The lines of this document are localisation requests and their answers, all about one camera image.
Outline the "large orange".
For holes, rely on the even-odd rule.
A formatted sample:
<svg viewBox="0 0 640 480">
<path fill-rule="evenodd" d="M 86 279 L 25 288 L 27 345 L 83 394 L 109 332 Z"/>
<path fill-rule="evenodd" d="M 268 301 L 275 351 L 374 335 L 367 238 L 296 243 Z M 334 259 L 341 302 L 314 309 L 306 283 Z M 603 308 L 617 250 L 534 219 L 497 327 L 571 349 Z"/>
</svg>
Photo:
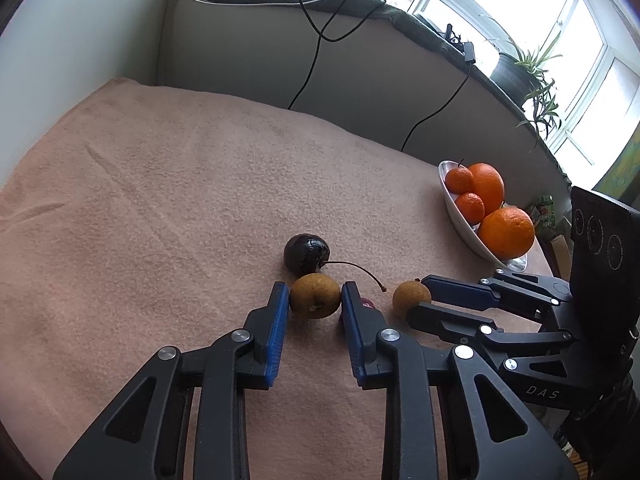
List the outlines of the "large orange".
<svg viewBox="0 0 640 480">
<path fill-rule="evenodd" d="M 484 162 L 469 166 L 469 170 L 474 181 L 474 193 L 482 199 L 485 214 L 491 214 L 499 209 L 506 196 L 506 188 L 498 170 Z"/>
<path fill-rule="evenodd" d="M 535 227 L 529 215 L 518 207 L 507 206 L 488 214 L 477 236 L 499 260 L 525 255 L 535 240 Z"/>
</svg>

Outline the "dark cherry with stem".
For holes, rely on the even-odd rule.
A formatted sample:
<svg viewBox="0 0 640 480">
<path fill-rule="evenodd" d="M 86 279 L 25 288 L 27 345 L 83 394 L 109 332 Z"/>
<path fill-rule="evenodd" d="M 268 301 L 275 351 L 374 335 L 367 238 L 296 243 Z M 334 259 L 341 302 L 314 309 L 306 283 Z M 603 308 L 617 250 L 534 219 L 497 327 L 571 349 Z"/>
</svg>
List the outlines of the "dark cherry with stem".
<svg viewBox="0 0 640 480">
<path fill-rule="evenodd" d="M 331 264 L 353 266 L 372 278 L 382 292 L 387 292 L 387 287 L 364 266 L 345 260 L 333 260 L 329 244 L 318 235 L 300 233 L 291 237 L 283 249 L 283 263 L 296 278 L 318 273 L 324 266 Z"/>
</svg>

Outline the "small mandarin with stem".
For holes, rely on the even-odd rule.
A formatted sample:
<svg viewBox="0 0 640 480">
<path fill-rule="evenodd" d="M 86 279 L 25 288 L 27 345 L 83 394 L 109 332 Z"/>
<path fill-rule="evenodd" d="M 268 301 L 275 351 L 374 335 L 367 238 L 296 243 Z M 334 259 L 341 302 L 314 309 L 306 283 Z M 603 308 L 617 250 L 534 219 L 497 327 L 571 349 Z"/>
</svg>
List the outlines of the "small mandarin with stem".
<svg viewBox="0 0 640 480">
<path fill-rule="evenodd" d="M 445 185 L 452 194 L 472 193 L 474 191 L 474 177 L 469 168 L 466 168 L 462 162 L 457 162 L 446 173 Z"/>
</svg>

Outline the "red cherry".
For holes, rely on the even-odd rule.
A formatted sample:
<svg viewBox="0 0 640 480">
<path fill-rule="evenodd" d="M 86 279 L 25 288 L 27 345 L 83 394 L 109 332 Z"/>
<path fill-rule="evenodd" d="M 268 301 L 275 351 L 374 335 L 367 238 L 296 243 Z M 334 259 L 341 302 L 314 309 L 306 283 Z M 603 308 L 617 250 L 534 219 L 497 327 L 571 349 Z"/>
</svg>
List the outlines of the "red cherry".
<svg viewBox="0 0 640 480">
<path fill-rule="evenodd" d="M 364 308 L 375 310 L 375 305 L 371 300 L 361 297 L 360 302 Z"/>
</svg>

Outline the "white floral plate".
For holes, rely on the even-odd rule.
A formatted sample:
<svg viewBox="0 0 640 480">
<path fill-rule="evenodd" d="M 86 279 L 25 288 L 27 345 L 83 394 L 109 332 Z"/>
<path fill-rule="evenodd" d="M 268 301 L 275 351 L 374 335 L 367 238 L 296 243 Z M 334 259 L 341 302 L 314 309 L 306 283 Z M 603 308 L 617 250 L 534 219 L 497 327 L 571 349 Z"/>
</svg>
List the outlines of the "white floral plate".
<svg viewBox="0 0 640 480">
<path fill-rule="evenodd" d="M 444 194 L 446 211 L 454 229 L 465 242 L 465 245 L 468 246 L 475 255 L 478 255 L 480 258 L 485 259 L 502 270 L 524 272 L 527 269 L 527 255 L 522 255 L 521 257 L 509 260 L 499 260 L 477 236 L 477 226 L 471 226 L 462 216 L 462 213 L 454 203 L 457 195 L 451 194 L 445 184 L 446 174 L 448 174 L 449 170 L 454 169 L 457 164 L 458 163 L 453 160 L 443 160 L 437 166 L 440 187 L 442 188 L 442 194 Z"/>
</svg>

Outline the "cardboard box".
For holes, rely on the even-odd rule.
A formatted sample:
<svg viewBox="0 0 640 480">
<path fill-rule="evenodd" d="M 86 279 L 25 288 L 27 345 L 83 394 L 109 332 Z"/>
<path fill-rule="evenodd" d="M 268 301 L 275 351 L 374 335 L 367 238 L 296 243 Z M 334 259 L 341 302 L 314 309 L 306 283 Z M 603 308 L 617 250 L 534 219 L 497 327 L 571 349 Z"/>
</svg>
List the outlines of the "cardboard box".
<svg viewBox="0 0 640 480">
<path fill-rule="evenodd" d="M 568 247 L 566 238 L 559 234 L 550 240 L 550 248 L 552 251 L 553 260 L 558 273 L 559 278 L 564 281 L 570 280 L 570 272 L 572 272 L 572 255 L 570 254 L 570 248 Z"/>
</svg>

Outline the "green snack bag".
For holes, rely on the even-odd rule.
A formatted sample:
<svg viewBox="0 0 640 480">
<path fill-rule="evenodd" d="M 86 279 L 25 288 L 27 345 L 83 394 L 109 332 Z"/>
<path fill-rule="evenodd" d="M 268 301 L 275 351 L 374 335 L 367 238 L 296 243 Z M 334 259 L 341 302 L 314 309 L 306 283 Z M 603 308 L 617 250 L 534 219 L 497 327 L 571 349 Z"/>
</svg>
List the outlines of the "green snack bag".
<svg viewBox="0 0 640 480">
<path fill-rule="evenodd" d="M 551 195 L 541 195 L 528 208 L 536 237 L 541 240 L 552 240 L 556 235 L 556 218 L 554 200 Z"/>
</svg>

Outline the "pink table cloth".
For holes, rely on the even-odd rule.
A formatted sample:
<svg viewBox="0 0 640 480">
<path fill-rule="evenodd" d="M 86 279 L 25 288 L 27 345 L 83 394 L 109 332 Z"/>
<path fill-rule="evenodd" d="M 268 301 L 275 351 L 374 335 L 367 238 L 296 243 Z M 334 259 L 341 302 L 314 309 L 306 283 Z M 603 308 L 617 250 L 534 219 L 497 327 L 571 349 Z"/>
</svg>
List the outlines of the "pink table cloth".
<svg viewBox="0 0 640 480">
<path fill-rule="evenodd" d="M 303 232 L 382 311 L 404 281 L 492 271 L 434 166 L 324 120 L 127 79 L 67 112 L 1 192 L 1 419 L 35 471 L 160 347 L 240 327 Z"/>
</svg>

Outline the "potted spider plant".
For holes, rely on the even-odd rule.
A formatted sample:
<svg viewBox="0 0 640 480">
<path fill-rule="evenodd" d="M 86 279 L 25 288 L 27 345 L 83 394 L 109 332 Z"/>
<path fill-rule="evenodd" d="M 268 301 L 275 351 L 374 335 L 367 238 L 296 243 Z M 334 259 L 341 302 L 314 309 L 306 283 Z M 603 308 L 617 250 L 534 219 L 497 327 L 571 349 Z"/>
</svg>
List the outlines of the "potted spider plant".
<svg viewBox="0 0 640 480">
<path fill-rule="evenodd" d="M 506 39 L 515 54 L 500 51 L 497 65 L 490 75 L 490 80 L 519 108 L 530 103 L 530 117 L 523 119 L 518 126 L 531 125 L 538 136 L 548 139 L 554 129 L 562 127 L 559 115 L 559 104 L 554 93 L 555 80 L 548 79 L 548 70 L 544 67 L 554 58 L 561 55 L 553 53 L 561 33 L 546 45 L 537 50 L 524 50 L 510 35 Z"/>
</svg>

